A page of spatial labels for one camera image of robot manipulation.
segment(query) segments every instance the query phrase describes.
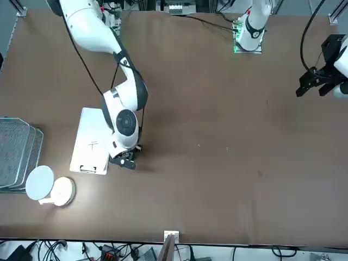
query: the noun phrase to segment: cable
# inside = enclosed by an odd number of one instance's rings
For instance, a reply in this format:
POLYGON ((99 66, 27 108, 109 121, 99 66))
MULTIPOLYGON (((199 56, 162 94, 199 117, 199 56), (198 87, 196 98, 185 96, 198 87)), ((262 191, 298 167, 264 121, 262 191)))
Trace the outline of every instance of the cable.
POLYGON ((41 261, 40 260, 40 250, 41 250, 41 246, 42 246, 43 243, 44 243, 44 241, 41 242, 41 244, 39 246, 39 249, 38 249, 38 261, 41 261))
POLYGON ((305 59, 303 58, 303 43, 305 42, 305 36, 307 33, 307 30, 310 26, 310 24, 312 23, 313 19, 315 18, 316 13, 319 11, 319 9, 321 8, 321 6, 324 4, 326 0, 321 0, 321 2, 319 3, 319 5, 316 7, 315 11, 313 12, 312 16, 310 17, 304 31, 302 34, 302 38, 301 38, 301 45, 300 45, 300 57, 301 57, 301 62, 303 67, 308 71, 311 72, 311 74, 313 74, 314 76, 318 77, 318 78, 322 78, 322 79, 330 79, 330 77, 326 77, 326 76, 322 76, 319 74, 316 74, 315 72, 313 72, 306 64, 305 59))
POLYGON ((111 10, 116 10, 116 9, 118 9, 118 8, 121 8, 121 7, 119 7, 119 6, 117 6, 117 7, 111 7, 111 5, 110 5, 109 2, 108 2, 108 6, 110 7, 111 10))
POLYGON ((229 31, 233 31, 232 28, 229 28, 229 27, 225 27, 225 26, 220 26, 216 23, 211 23, 211 22, 208 22, 206 20, 203 20, 203 19, 200 19, 200 18, 197 18, 197 17, 193 17, 193 16, 185 16, 187 18, 191 18, 191 19, 195 19, 195 20, 198 20, 198 21, 201 21, 203 23, 207 23, 207 24, 211 24, 212 26, 215 26, 215 27, 218 27, 218 28, 221 28, 221 29, 224 29, 224 30, 229 30, 229 31))
POLYGON ((319 62, 319 59, 320 59, 321 55, 322 55, 322 52, 321 52, 321 53, 319 54, 319 56, 318 56, 318 59, 317 59, 317 61, 316 61, 316 63, 315 63, 315 67, 318 65, 318 62, 319 62))
POLYGON ((54 253, 54 250, 59 246, 58 242, 55 243, 55 245, 51 245, 51 243, 48 241, 49 247, 51 248, 51 256, 50 260, 52 260, 52 254, 54 255, 55 261, 60 261, 60 259, 57 257, 57 255, 54 253))
POLYGON ((44 258, 42 261, 48 260, 50 252, 54 251, 54 248, 58 245, 58 242, 55 242, 52 246, 47 246, 48 250, 44 255, 44 258))
POLYGON ((88 253, 87 253, 87 247, 86 247, 86 243, 82 242, 82 254, 86 254, 86 257, 89 261, 92 261, 92 259, 89 257, 88 253))
MULTIPOLYGON (((232 0, 232 1, 231 1, 231 5, 230 5, 229 7, 233 6, 234 2, 235 2, 235 0, 232 0)), ((226 4, 225 4, 223 7, 221 7, 220 10, 217 11, 217 12, 218 12, 218 13, 221 12, 221 10, 222 10, 223 8, 225 8, 225 6, 227 6, 228 4, 229 4, 229 1, 227 1, 226 4)))
POLYGON ((234 255, 235 255, 235 250, 236 250, 236 249, 237 249, 237 248, 234 247, 233 254, 232 254, 232 261, 234 261, 234 255))
POLYGON ((244 14, 246 14, 250 10, 250 8, 252 8, 252 6, 250 6, 248 9, 246 9, 244 14))
POLYGON ((116 78, 116 74, 117 74, 117 70, 119 69, 119 63, 117 63, 117 67, 116 67, 116 70, 115 70, 115 73, 114 73, 114 76, 113 76, 113 81, 111 82, 111 86, 110 86, 110 89, 113 88, 114 86, 114 81, 115 81, 115 78, 116 78))
POLYGON ((79 51, 77 50, 77 48, 76 48, 76 45, 75 45, 75 43, 74 43, 74 40, 73 40, 73 38, 72 38, 72 36, 71 36, 71 33, 70 33, 69 28, 68 28, 68 26, 67 26, 67 23, 66 23, 66 21, 65 21, 65 18, 63 18, 63 21, 64 21, 64 24, 65 24, 65 28, 66 28, 67 34, 69 35, 70 41, 71 41, 71 43, 72 43, 72 46, 74 47, 74 49, 75 49, 77 55, 80 57, 80 59, 81 59, 81 61, 82 61, 82 63, 83 63, 83 66, 85 67, 85 69, 86 69, 86 71, 87 71, 89 77, 91 78, 92 82, 94 83, 94 86, 97 88, 97 90, 99 91, 100 95, 103 96, 102 91, 99 89, 99 87, 98 87, 96 81, 94 80, 94 78, 93 78, 91 72, 89 71, 89 69, 88 69, 88 67, 87 67, 87 65, 86 65, 86 63, 85 63, 85 61, 83 60, 83 58, 82 58, 80 52, 79 52, 79 51))
MULTIPOLYGON (((140 248, 142 246, 144 246, 144 244, 141 244, 140 246, 137 246, 137 247, 133 248, 133 251, 137 250, 138 248, 140 248)), ((120 261, 125 260, 131 253, 132 253, 132 251, 129 254, 125 255, 125 257, 123 257, 120 261)))
POLYGON ((6 242, 8 242, 8 241, 10 241, 10 240, 4 240, 4 241, 1 241, 1 242, 0 242, 0 245, 2 245, 2 244, 4 244, 4 243, 6 243, 6 242))
POLYGON ((181 255, 180 255, 180 251, 179 251, 179 249, 178 249, 177 244, 175 244, 175 247, 176 247, 176 250, 178 251, 178 254, 179 254, 179 259, 180 259, 180 261, 182 261, 182 260, 181 260, 181 255))
POLYGON ((280 261, 282 261, 282 258, 290 258, 290 257, 294 257, 297 254, 297 250, 294 250, 294 253, 292 254, 282 254, 281 249, 278 246, 272 246, 272 252, 273 254, 278 257, 280 259, 280 261))
POLYGON ((230 23, 233 23, 234 22, 234 20, 230 20, 230 19, 228 19, 223 13, 221 13, 221 12, 219 12, 219 13, 217 13, 218 15, 221 15, 222 17, 223 17, 223 19, 225 19, 227 22, 230 22, 230 23))
POLYGON ((102 251, 103 247, 102 246, 98 246, 96 243, 92 242, 93 245, 95 245, 100 251, 102 251))

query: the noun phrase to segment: tabletop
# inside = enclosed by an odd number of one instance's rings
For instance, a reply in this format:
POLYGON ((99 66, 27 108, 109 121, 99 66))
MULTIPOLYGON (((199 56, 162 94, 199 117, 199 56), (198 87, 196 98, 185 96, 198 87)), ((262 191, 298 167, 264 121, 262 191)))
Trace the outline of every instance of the tabletop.
MULTIPOLYGON (((125 15, 122 42, 149 91, 144 150, 135 171, 110 164, 99 176, 69 165, 81 109, 100 108, 101 97, 61 18, 28 10, 0 76, 0 111, 42 129, 40 165, 77 191, 65 208, 0 195, 0 237, 163 241, 178 230, 185 243, 347 246, 348 103, 314 89, 295 95, 308 20, 270 17, 257 55, 234 54, 231 32, 197 20, 125 15)), ((314 20, 308 64, 334 31, 326 17, 314 20)), ((113 58, 80 52, 106 91, 113 58)))

